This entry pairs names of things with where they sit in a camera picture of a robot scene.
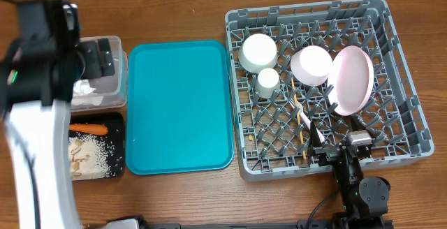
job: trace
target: pink bowl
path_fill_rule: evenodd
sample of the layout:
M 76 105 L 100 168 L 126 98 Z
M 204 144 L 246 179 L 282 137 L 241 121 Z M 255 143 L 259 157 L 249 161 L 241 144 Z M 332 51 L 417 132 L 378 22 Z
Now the pink bowl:
M 345 47 L 335 57 L 328 85 L 329 103 L 338 103 L 335 112 L 346 116 L 361 110 L 371 96 L 374 70 L 369 56 L 359 47 Z

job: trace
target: carrot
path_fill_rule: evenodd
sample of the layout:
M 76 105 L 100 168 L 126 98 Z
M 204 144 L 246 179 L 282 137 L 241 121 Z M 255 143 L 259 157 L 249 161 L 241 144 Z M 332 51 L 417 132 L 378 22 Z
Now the carrot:
M 92 135 L 107 135 L 108 129 L 102 124 L 70 124 L 71 131 L 78 131 Z

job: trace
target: wood surface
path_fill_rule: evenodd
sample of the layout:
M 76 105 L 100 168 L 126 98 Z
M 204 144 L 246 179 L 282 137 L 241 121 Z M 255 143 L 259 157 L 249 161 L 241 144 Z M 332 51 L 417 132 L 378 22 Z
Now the wood surface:
M 326 0 L 74 0 L 83 36 L 119 36 L 129 53 L 142 43 L 214 39 L 224 43 L 224 15 L 235 8 Z M 365 172 L 391 183 L 396 228 L 447 227 L 447 0 L 386 0 L 425 117 L 434 154 L 403 168 Z M 14 8 L 0 3 L 0 55 L 17 35 Z M 119 110 L 124 115 L 126 108 Z M 247 183 L 237 157 L 225 170 L 74 182 L 83 223 L 142 214 L 151 223 L 294 223 L 335 189 L 331 174 Z M 0 228 L 18 228 L 9 151 L 0 132 Z M 340 199 L 316 217 L 341 211 Z

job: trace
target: food tray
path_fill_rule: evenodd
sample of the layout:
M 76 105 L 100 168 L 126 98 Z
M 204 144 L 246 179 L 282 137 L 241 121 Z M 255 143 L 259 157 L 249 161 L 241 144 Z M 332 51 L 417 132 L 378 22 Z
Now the food tray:
M 102 124 L 108 128 L 106 135 L 92 135 L 77 131 L 69 131 L 68 137 L 70 140 L 95 140 L 97 149 L 92 147 L 87 148 L 87 144 L 80 147 L 79 153 L 72 156 L 71 159 L 71 179 L 85 180 L 85 179 L 106 179 L 120 176 L 125 169 L 125 139 L 126 139 L 126 125 L 123 116 L 118 112 L 107 112 L 101 114 L 85 114 L 71 117 L 70 124 Z M 90 162 L 89 167 L 86 165 L 86 154 L 89 155 L 87 162 Z M 83 158 L 80 161 L 79 175 L 74 174 L 73 160 Z
M 327 95 L 332 87 L 308 87 L 293 78 L 291 56 L 308 45 L 319 45 L 332 56 L 346 46 L 361 47 L 374 66 L 374 88 L 366 106 L 356 114 L 376 138 L 364 170 L 403 166 L 434 151 L 416 89 L 385 0 L 342 0 L 231 10 L 226 14 L 226 45 L 230 57 L 230 90 L 236 123 L 240 174 L 247 181 L 301 177 L 330 171 L 303 159 L 309 133 L 297 125 L 288 102 L 296 92 L 305 114 L 325 136 L 324 147 L 344 140 L 349 122 L 333 111 Z M 238 62 L 238 50 L 251 34 L 271 36 L 278 47 L 275 69 L 281 88 L 265 100 L 254 91 L 256 75 Z M 304 144 L 299 142 L 302 131 Z
M 81 38 L 81 42 L 108 38 L 112 52 L 115 74 L 97 79 L 83 80 L 83 90 L 78 92 L 80 85 L 73 89 L 73 100 L 71 101 L 71 112 L 82 112 L 89 110 L 102 110 L 107 108 L 119 108 L 127 102 L 127 54 L 122 50 L 121 40 L 118 36 L 97 36 Z

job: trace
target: dish rack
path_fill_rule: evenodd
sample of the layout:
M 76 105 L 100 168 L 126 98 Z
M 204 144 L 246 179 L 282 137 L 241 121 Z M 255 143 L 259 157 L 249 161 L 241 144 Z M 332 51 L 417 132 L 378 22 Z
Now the dish rack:
M 362 48 L 372 60 L 374 87 L 358 120 L 375 135 L 372 156 L 364 170 L 403 166 L 430 156 L 434 144 L 411 79 L 390 9 L 385 0 L 342 0 L 291 6 L 231 10 L 226 14 L 226 45 L 230 59 L 230 90 L 236 123 L 240 174 L 246 181 L 263 181 L 330 171 L 303 158 L 309 132 L 298 125 L 293 95 L 325 136 L 324 147 L 346 139 L 348 118 L 334 112 L 326 83 L 308 87 L 290 70 L 291 57 L 308 45 L 326 49 L 332 58 L 346 46 Z M 243 69 L 238 51 L 245 39 L 263 33 L 275 40 L 274 69 L 281 88 L 270 99 L 254 90 L 256 75 Z M 299 133 L 304 136 L 300 144 Z

